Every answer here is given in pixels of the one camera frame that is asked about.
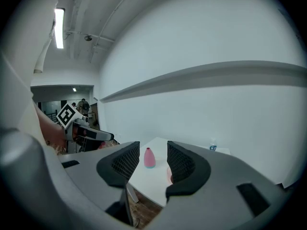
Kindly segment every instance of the pink vase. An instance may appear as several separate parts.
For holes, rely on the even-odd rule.
[[[154,153],[150,148],[147,148],[144,154],[144,165],[146,168],[153,168],[155,166]]]

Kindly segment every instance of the white table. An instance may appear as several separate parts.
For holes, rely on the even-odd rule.
[[[166,175],[168,168],[167,142],[169,140],[171,139],[156,137],[142,146],[140,148],[140,162],[129,180],[132,187],[162,207],[166,205],[166,188],[171,185],[168,182]],[[147,169],[144,166],[144,154],[146,148],[150,148],[155,156],[156,166],[152,169]],[[217,148],[215,152],[222,152],[230,155],[229,149],[226,148]]]

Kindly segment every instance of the person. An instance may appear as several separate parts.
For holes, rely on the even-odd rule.
[[[64,130],[36,106],[30,91],[33,74],[43,71],[57,3],[58,0],[22,0],[0,37],[0,95],[8,99],[0,113],[1,126],[31,135],[42,146],[46,145],[45,139],[65,146]],[[6,114],[12,111],[12,106],[15,114],[9,118]]]
[[[84,98],[78,102],[77,111],[81,113],[83,116],[88,117],[89,109],[90,109],[90,105]]]

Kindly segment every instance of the cable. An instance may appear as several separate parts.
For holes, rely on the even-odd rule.
[[[71,34],[68,34],[67,37],[66,37],[64,40],[66,40],[66,39],[68,38],[68,36],[70,36],[70,35],[71,35]]]

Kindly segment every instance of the wooden floor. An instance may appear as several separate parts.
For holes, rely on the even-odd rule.
[[[139,201],[138,203],[134,203],[130,195],[128,195],[130,212],[133,217],[133,222],[139,219],[137,229],[143,229],[160,213],[162,207],[143,196],[137,190],[134,191]]]

